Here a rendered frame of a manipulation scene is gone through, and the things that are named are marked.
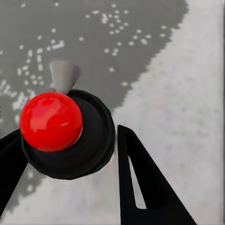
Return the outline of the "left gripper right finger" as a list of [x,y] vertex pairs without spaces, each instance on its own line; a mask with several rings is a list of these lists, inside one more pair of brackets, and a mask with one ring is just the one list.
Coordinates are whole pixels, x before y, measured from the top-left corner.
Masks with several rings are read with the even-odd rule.
[[[121,225],[196,225],[138,136],[118,125]],[[130,156],[147,209],[136,207]]]

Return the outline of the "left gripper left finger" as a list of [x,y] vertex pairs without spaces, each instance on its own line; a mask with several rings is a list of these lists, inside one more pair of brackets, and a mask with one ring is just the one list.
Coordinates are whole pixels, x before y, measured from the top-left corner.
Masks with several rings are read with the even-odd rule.
[[22,150],[20,129],[0,139],[0,217],[27,163]]

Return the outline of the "insectifuge atomizer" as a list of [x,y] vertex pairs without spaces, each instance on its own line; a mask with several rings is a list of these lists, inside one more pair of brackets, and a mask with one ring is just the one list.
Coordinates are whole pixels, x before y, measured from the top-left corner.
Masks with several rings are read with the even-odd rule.
[[84,90],[72,90],[81,67],[66,60],[50,64],[54,92],[33,97],[20,116],[22,150],[40,173],[75,180],[113,161],[116,129],[109,108]]

